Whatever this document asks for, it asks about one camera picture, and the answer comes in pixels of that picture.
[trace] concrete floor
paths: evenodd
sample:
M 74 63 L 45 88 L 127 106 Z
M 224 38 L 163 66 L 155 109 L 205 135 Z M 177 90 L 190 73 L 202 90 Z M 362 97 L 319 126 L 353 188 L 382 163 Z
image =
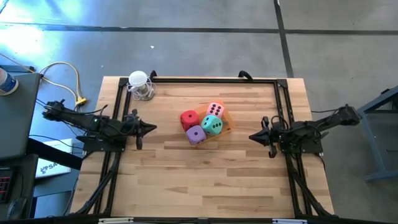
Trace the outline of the concrete floor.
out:
M 280 6 L 286 29 L 398 29 L 398 1 L 394 0 L 280 0 Z M 278 28 L 273 0 L 10 0 L 0 21 L 116 27 Z M 287 35 L 294 76 L 304 78 L 312 109 L 327 110 L 345 103 L 359 107 L 386 88 L 396 86 L 397 38 Z M 90 100 L 85 111 L 95 108 L 105 75 L 156 70 L 159 75 L 235 77 L 240 70 L 246 70 L 254 77 L 287 77 L 279 34 L 72 32 L 2 26 L 0 43 L 2 53 L 26 65 L 42 68 L 61 60 L 76 66 L 81 74 L 83 96 Z M 3 58 L 0 63 L 11 64 Z M 75 76 L 68 67 L 53 67 L 47 75 L 75 89 Z M 64 98 L 66 106 L 73 106 L 68 91 L 48 83 L 41 84 L 38 98 Z M 73 137 L 64 124 L 44 120 L 40 112 L 36 108 L 32 134 L 59 139 Z M 397 222 L 398 178 L 371 184 L 363 180 L 364 175 L 375 171 L 375 166 L 361 127 L 332 129 L 322 143 L 335 213 L 347 218 Z M 61 191 L 72 188 L 76 173 L 64 176 L 70 185 L 63 184 Z M 46 203 L 59 200 L 46 198 Z M 37 215 L 60 215 L 61 210 Z

